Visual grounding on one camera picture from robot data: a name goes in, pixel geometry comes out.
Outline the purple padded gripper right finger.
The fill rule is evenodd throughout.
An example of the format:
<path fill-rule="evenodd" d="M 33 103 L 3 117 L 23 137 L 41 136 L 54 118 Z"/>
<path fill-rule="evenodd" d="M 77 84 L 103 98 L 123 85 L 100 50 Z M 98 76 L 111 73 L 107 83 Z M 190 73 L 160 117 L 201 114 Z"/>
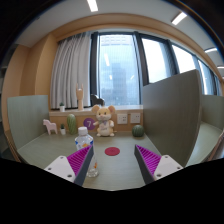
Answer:
<path fill-rule="evenodd" d="M 169 155 L 160 156 L 139 145 L 135 145 L 134 155 L 145 184 L 150 184 L 182 169 L 182 166 Z"/>

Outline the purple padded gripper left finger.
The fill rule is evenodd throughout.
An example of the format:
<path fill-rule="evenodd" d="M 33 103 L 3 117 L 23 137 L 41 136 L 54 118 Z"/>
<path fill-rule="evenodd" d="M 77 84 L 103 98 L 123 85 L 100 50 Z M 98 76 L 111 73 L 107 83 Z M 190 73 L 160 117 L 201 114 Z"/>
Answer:
<path fill-rule="evenodd" d="M 93 146 L 89 145 L 68 157 L 59 156 L 45 168 L 45 171 L 82 186 L 93 154 Z"/>

